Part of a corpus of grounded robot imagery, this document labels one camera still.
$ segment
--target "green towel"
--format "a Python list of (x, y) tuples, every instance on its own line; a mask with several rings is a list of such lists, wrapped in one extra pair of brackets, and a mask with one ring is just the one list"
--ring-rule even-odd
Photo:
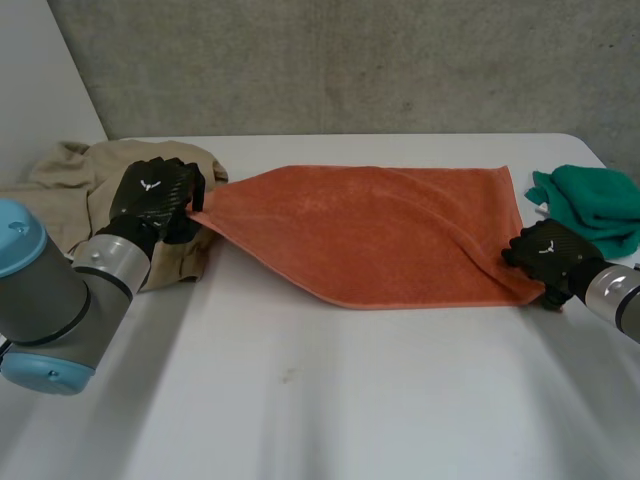
[(551, 218), (591, 240), (605, 258), (630, 255), (640, 242), (640, 190), (624, 173), (565, 165), (533, 172), (525, 196), (549, 205)]

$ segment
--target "beige cloth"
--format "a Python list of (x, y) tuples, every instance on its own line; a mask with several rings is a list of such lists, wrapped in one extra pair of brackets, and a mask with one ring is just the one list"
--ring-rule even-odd
[[(209, 152), (180, 142), (148, 143), (137, 140), (101, 142), (93, 146), (60, 143), (36, 164), (27, 182), (0, 188), (0, 197), (26, 205), (47, 227), (63, 252), (83, 242), (109, 223), (109, 209), (126, 168), (138, 160), (177, 157), (197, 163), (211, 191), (227, 183), (225, 169)], [(206, 266), (217, 234), (202, 228), (184, 245), (156, 245), (149, 279), (143, 290), (182, 280), (197, 281)]]

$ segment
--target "black carbon fiber hand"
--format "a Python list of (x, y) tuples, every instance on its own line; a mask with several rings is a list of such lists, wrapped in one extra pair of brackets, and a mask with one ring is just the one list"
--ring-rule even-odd
[(569, 274), (577, 265), (603, 259), (595, 245), (551, 219), (522, 229), (509, 245), (511, 248), (503, 250), (502, 256), (512, 267), (522, 268), (529, 277), (545, 284), (542, 304), (550, 309), (559, 308), (572, 297)]
[(154, 158), (127, 168), (111, 204), (109, 217), (132, 216), (142, 220), (165, 243), (187, 243), (198, 224), (187, 217), (192, 203), (201, 211), (205, 180), (195, 163), (185, 165), (178, 158)]

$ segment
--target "white table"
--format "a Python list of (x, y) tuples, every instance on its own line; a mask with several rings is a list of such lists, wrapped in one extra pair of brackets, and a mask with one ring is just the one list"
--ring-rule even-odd
[[(602, 165), (565, 135), (181, 140), (233, 180), (506, 164), (525, 224), (532, 170)], [(640, 348), (577, 300), (562, 315), (351, 311), (232, 245), (214, 257), (195, 287), (135, 300), (83, 394), (0, 382), (2, 479), (640, 478)]]

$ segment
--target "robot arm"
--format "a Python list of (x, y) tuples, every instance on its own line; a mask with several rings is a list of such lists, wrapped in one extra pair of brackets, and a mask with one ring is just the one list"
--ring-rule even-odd
[(203, 195), (195, 164), (133, 164), (116, 192), (111, 223), (72, 265), (25, 207), (2, 201), (0, 332), (11, 342), (2, 375), (44, 393), (81, 392), (144, 284), (155, 244), (193, 238), (197, 225), (185, 208), (193, 199), (201, 210)]
[(589, 310), (640, 343), (640, 271), (606, 262), (590, 242), (554, 220), (522, 230), (502, 252), (508, 264), (545, 284), (543, 307), (576, 295)]
[(569, 289), (603, 320), (640, 343), (640, 272), (591, 260), (578, 265)]

